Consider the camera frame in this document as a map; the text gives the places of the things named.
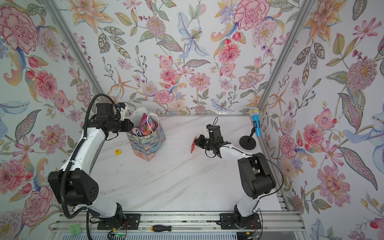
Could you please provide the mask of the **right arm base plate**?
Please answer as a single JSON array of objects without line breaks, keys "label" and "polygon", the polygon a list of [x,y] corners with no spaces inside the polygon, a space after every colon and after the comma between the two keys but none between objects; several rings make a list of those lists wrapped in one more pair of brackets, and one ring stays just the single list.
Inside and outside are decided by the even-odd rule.
[{"label": "right arm base plate", "polygon": [[261,230],[262,221],[258,214],[254,213],[248,217],[233,213],[221,213],[217,224],[222,230]]}]

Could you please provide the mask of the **floral paper gift bag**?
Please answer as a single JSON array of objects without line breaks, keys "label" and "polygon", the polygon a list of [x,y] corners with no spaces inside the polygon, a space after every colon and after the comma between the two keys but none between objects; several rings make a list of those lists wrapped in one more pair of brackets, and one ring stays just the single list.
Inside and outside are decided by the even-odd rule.
[{"label": "floral paper gift bag", "polygon": [[130,121],[134,125],[133,127],[140,127],[143,114],[153,115],[152,119],[158,122],[157,130],[153,134],[141,138],[132,135],[130,131],[127,133],[127,137],[134,151],[134,154],[137,157],[149,162],[158,152],[162,144],[166,141],[166,135],[164,133],[158,115],[150,112],[146,108],[138,108],[130,116]]}]

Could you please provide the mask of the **small red sachet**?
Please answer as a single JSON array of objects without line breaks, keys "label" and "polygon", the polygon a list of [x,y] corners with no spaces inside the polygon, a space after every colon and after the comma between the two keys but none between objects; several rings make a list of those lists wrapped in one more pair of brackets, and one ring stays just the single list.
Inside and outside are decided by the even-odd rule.
[{"label": "small red sachet", "polygon": [[196,140],[197,140],[197,137],[194,138],[193,142],[192,142],[192,145],[191,145],[191,154],[193,153],[193,151],[195,150],[195,147],[196,147]]}]

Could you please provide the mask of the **purple snack packet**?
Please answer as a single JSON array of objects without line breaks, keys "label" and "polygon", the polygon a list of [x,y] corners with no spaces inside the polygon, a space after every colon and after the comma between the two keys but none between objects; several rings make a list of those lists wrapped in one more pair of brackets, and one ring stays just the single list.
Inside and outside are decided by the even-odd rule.
[{"label": "purple snack packet", "polygon": [[153,120],[152,116],[153,116],[152,114],[149,114],[149,115],[143,114],[142,116],[140,127],[139,127],[139,131],[142,137],[149,136],[157,130],[158,122]]},{"label": "purple snack packet", "polygon": [[134,135],[134,136],[137,136],[139,138],[143,137],[143,134],[141,133],[140,129],[136,128],[136,127],[133,127],[131,129],[131,134]]}]

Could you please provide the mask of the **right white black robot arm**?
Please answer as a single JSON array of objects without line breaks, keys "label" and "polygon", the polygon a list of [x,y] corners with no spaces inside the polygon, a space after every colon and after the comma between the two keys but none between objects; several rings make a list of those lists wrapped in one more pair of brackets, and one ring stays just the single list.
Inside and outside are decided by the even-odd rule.
[{"label": "right white black robot arm", "polygon": [[193,146],[210,151],[215,157],[238,164],[244,196],[235,205],[228,225],[245,228],[252,221],[257,207],[277,186],[275,177],[266,157],[261,154],[246,153],[230,142],[224,141],[220,126],[207,125],[205,134],[194,139]]}]

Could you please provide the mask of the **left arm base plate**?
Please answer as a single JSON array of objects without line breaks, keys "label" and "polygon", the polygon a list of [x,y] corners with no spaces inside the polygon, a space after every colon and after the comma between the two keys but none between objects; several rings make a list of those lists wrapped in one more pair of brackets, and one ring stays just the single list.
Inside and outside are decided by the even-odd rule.
[{"label": "left arm base plate", "polygon": [[101,218],[98,230],[138,230],[141,214],[124,214],[112,218]]}]

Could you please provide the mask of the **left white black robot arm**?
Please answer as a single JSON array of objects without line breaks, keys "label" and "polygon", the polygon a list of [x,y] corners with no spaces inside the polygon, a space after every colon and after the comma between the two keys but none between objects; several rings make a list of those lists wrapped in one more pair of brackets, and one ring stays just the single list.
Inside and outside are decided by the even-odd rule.
[{"label": "left white black robot arm", "polygon": [[90,173],[109,134],[128,133],[133,128],[125,117],[127,111],[125,103],[115,103],[105,94],[94,96],[86,112],[82,137],[69,160],[59,171],[50,172],[49,185],[67,219],[86,211],[105,225],[125,224],[121,205],[99,196],[99,185]]}]

